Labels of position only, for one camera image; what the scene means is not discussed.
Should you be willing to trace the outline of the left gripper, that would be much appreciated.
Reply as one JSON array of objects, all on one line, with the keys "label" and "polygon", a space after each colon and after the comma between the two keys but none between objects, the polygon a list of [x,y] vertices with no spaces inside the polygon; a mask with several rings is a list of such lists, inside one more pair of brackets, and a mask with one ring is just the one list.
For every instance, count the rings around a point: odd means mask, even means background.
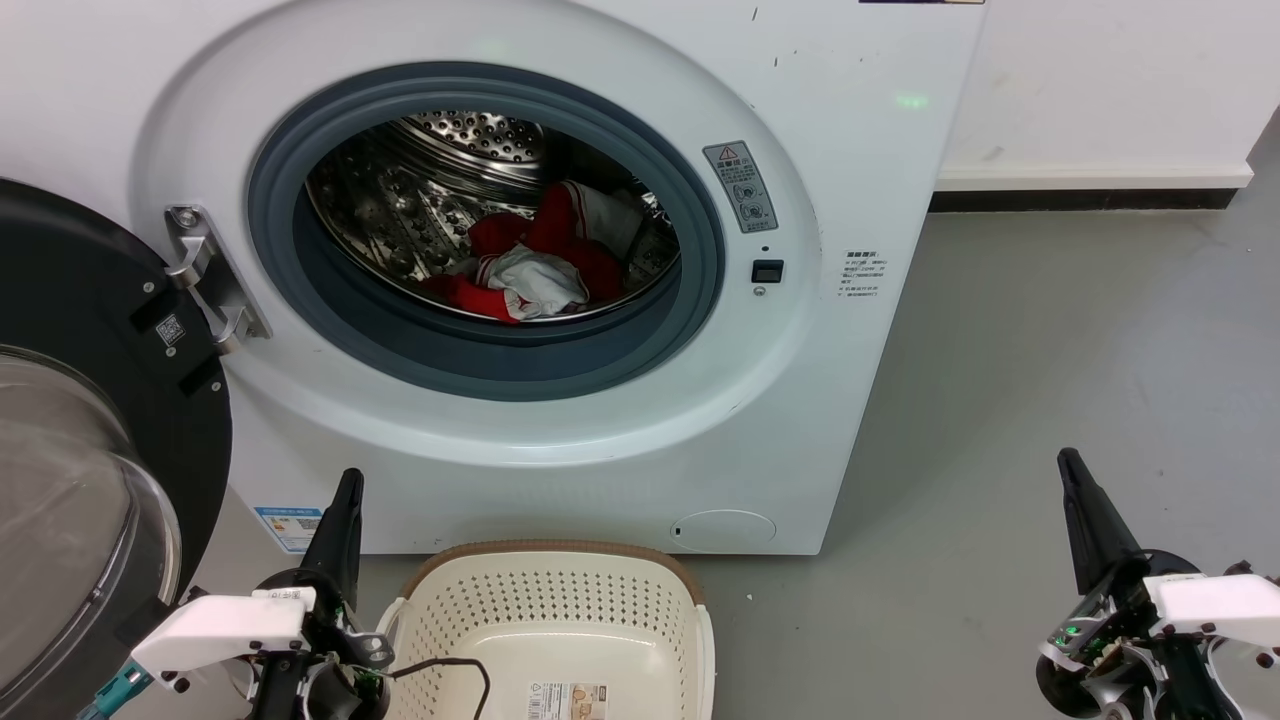
[{"label": "left gripper", "polygon": [[261,591],[315,591],[300,637],[280,650],[256,643],[250,719],[381,719],[385,682],[369,667],[365,632],[355,619],[358,598],[365,478],[346,469],[298,568],[279,571]]}]

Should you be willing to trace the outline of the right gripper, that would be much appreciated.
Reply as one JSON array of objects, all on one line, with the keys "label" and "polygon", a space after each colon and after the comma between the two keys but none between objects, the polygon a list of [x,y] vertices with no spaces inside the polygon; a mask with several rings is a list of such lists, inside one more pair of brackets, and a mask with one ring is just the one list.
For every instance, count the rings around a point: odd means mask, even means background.
[{"label": "right gripper", "polygon": [[1179,632],[1157,619],[1148,580],[1190,579],[1185,559],[1140,550],[1074,447],[1056,457],[1080,603],[1036,662],[1044,700],[1074,719],[1242,719],[1213,669],[1212,628]]}]

